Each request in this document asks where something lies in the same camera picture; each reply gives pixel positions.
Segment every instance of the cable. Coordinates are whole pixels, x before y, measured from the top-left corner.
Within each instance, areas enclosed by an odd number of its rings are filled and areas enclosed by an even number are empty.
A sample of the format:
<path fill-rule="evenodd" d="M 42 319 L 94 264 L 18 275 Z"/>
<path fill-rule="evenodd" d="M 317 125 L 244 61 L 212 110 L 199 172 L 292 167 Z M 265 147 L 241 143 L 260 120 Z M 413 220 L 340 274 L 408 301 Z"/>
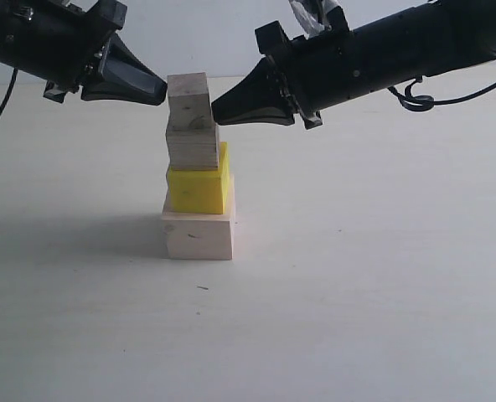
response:
<path fill-rule="evenodd" d="M 450 100 L 434 100 L 431 96 L 412 96 L 411 95 L 411 88 L 413 85 L 418 84 L 422 81 L 422 79 L 416 79 L 412 84 L 410 84 L 406 88 L 406 95 L 402 95 L 399 93 L 399 91 L 394 87 L 391 86 L 388 88 L 388 90 L 396 96 L 400 103 L 409 111 L 429 111 L 435 106 L 447 106 L 447 105 L 456 105 L 458 103 L 463 103 L 467 102 L 473 99 L 478 98 L 479 96 L 486 95 L 487 93 L 496 90 L 496 83 L 484 88 L 483 90 L 480 90 L 478 92 L 475 92 L 471 95 L 468 96 L 463 96 L 461 98 L 455 98 L 455 99 L 450 99 Z"/>
<path fill-rule="evenodd" d="M 10 80 L 10 84 L 8 86 L 8 90 L 6 91 L 6 95 L 4 96 L 3 103 L 0 105 L 0 117 L 3 115 L 4 109 L 6 109 L 6 105 L 10 100 L 10 96 L 12 96 L 13 87 L 15 86 L 18 72 L 18 69 L 13 69 L 12 79 Z"/>

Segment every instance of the block tower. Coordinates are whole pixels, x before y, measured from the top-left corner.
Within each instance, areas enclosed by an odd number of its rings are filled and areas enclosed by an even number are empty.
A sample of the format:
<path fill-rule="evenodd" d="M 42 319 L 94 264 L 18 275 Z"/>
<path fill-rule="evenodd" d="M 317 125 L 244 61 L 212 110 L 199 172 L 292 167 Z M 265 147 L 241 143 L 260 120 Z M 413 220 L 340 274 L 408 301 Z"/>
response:
<path fill-rule="evenodd" d="M 235 185 L 205 73 L 168 77 L 170 165 L 163 230 L 173 260 L 232 260 Z"/>

